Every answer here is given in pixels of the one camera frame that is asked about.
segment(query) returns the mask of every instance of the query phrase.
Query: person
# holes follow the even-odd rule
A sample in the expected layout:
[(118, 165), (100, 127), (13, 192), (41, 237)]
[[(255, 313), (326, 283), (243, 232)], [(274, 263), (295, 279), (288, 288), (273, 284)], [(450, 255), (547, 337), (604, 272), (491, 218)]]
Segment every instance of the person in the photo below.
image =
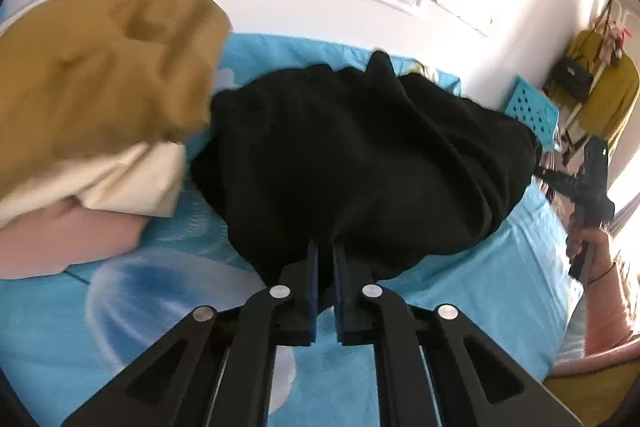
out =
[[(584, 357), (556, 363), (545, 386), (582, 421), (598, 427), (608, 420), (640, 377), (640, 333), (635, 301), (621, 257), (604, 229), (583, 229), (572, 216), (567, 255), (593, 245), (583, 299), (586, 300)], [(631, 287), (638, 288), (637, 280)]]

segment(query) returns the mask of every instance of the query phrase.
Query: blue plastic basket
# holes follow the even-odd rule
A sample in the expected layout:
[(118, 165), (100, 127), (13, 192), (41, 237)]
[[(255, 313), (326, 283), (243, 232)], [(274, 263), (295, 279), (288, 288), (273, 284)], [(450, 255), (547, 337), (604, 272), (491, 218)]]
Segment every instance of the blue plastic basket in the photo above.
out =
[(529, 127), (545, 150), (556, 148), (554, 134), (560, 117), (558, 108), (519, 76), (516, 77), (516, 87), (504, 113)]

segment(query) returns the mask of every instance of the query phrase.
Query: black garment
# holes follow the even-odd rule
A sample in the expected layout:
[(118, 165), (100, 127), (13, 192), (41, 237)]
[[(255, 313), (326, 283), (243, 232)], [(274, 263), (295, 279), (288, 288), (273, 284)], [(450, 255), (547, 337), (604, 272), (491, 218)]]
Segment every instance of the black garment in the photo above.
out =
[(275, 71), (211, 107), (193, 180), (267, 284), (304, 258), (309, 238), (343, 241), (377, 279), (472, 247), (537, 164), (526, 126), (420, 74), (396, 77), (383, 52), (366, 72)]

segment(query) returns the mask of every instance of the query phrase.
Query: pink fabric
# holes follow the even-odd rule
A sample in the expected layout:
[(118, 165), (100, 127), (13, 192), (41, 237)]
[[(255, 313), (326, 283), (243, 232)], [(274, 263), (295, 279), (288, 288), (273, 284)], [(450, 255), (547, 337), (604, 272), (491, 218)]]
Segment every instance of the pink fabric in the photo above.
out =
[(0, 229), (0, 279), (52, 275), (133, 250), (148, 219), (90, 210), (75, 198), (22, 214)]
[(634, 333), (628, 317), (618, 268), (588, 285), (585, 297), (587, 356), (557, 363), (551, 373), (553, 377), (592, 373), (640, 358), (640, 334)]

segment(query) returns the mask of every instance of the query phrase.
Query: black handbag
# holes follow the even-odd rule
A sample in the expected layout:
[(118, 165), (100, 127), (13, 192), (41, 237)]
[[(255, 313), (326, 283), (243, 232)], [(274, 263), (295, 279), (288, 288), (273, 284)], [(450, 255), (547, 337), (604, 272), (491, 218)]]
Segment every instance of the black handbag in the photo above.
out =
[[(609, 29), (609, 19), (611, 17), (612, 3), (613, 0), (609, 0), (609, 2), (607, 2), (605, 9), (602, 11), (602, 14), (595, 24), (595, 27), (593, 29), (594, 31), (597, 31), (597, 28), (600, 25), (600, 21), (606, 13), (607, 20), (605, 22), (603, 35), (607, 34), (607, 31)], [(593, 62), (590, 62), (587, 57), (580, 54), (580, 49), (582, 46), (578, 46), (575, 53), (571, 57), (561, 58), (560, 60), (558, 60), (558, 62), (556, 62), (555, 66), (551, 70), (551, 79), (559, 86), (562, 86), (569, 95), (571, 95), (580, 103), (585, 103), (589, 98), (591, 86), (593, 85), (592, 66), (596, 63), (598, 57), (600, 56), (600, 51), (602, 50), (603, 43), (604, 38), (601, 38), (600, 45), (598, 46), (598, 50), (596, 51), (596, 56), (593, 57)], [(581, 61), (586, 63), (586, 67), (580, 63)]]

